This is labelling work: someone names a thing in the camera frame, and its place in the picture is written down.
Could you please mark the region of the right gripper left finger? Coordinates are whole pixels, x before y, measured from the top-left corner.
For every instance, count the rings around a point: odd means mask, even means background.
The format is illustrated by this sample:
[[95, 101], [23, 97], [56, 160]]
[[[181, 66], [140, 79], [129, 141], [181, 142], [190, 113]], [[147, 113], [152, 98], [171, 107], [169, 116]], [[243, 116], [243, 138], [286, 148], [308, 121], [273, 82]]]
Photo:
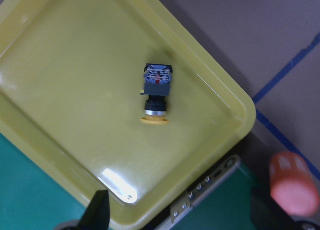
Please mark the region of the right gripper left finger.
[[99, 190], [77, 224], [78, 230], [108, 230], [110, 224], [110, 202], [108, 190]]

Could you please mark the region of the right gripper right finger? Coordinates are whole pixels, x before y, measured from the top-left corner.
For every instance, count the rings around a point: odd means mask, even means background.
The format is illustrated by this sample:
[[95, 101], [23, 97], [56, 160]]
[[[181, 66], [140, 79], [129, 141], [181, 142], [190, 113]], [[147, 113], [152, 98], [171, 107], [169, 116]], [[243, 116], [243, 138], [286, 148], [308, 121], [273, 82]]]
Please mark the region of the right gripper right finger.
[[299, 230], [268, 192], [251, 190], [250, 219], [257, 230]]

